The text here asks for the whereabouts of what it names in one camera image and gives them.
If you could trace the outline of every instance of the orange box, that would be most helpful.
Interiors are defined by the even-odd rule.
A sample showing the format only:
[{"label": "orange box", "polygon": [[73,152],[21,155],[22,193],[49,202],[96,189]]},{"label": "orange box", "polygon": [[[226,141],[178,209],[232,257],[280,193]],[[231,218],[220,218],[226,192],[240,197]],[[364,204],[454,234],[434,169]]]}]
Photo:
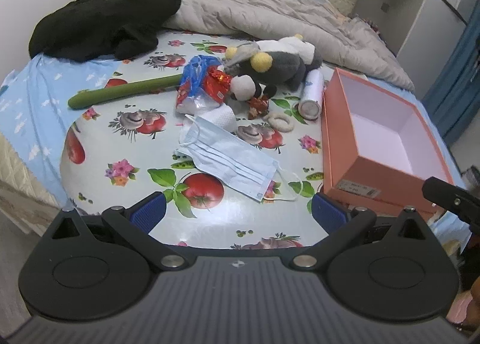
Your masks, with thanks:
[{"label": "orange box", "polygon": [[423,198],[423,182],[453,183],[416,107],[338,68],[323,95],[322,146],[323,192],[378,213],[412,205],[429,218],[438,208]]}]

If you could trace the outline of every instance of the black jacket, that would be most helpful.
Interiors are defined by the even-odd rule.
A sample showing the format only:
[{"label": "black jacket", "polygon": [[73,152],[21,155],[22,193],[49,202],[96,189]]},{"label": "black jacket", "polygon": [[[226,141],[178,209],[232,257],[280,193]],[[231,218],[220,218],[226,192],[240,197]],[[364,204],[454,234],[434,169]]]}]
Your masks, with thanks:
[{"label": "black jacket", "polygon": [[85,62],[100,55],[130,59],[157,47],[157,33],[181,0],[76,0],[43,18],[29,53]]}]

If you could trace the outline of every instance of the beige ring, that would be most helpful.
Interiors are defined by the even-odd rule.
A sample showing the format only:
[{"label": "beige ring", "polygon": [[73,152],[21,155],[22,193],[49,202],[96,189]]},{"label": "beige ring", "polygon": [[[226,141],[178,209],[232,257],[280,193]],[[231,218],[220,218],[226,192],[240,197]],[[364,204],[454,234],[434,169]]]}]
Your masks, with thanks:
[{"label": "beige ring", "polygon": [[[267,116],[263,118],[263,120],[265,120],[269,125],[271,125],[274,129],[280,132],[291,132],[295,128],[292,118],[287,114],[270,112]],[[284,121],[287,125],[285,126],[284,123],[279,123],[279,120]]]}]

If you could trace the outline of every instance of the gray floor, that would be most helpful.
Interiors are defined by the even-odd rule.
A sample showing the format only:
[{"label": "gray floor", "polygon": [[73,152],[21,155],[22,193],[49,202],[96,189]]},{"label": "gray floor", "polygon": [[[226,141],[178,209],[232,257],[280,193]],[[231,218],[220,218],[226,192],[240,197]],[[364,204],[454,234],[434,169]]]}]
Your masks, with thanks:
[{"label": "gray floor", "polygon": [[40,238],[24,234],[0,212],[0,335],[17,329],[28,317],[18,291],[17,279],[23,263]]}]

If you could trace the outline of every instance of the mask ear loop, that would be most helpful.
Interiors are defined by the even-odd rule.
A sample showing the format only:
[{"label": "mask ear loop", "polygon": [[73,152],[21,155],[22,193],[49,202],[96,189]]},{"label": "mask ear loop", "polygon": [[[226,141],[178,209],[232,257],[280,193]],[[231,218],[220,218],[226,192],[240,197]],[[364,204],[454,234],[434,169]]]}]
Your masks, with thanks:
[{"label": "mask ear loop", "polygon": [[[282,176],[282,172],[280,172],[280,170],[281,170],[282,172],[284,172],[285,170],[282,169],[280,166],[278,167],[278,173],[279,173],[280,177],[282,178],[282,180],[285,181],[285,178]],[[266,198],[266,197],[264,197],[264,199],[265,199],[265,200],[283,200],[283,201],[285,201],[285,202],[294,202],[294,201],[296,201],[297,198],[300,196],[300,194],[303,192],[303,183],[302,183],[302,180],[300,180],[300,177],[298,177],[296,173],[293,173],[293,172],[291,172],[291,173],[295,176],[295,178],[296,178],[296,179],[298,180],[298,182],[300,183],[300,191],[295,195],[294,198],[283,198],[283,197],[280,197],[280,198],[277,198],[277,197],[275,197],[275,198]]]},{"label": "mask ear loop", "polygon": [[198,125],[198,122],[190,115],[185,115],[188,119],[190,119],[193,123],[193,125],[196,126],[197,128],[197,136],[195,137],[195,139],[193,141],[190,141],[190,142],[187,142],[187,143],[179,143],[178,141],[178,145],[179,146],[188,146],[188,145],[192,145],[193,143],[197,142],[198,139],[200,138],[200,126]]}]

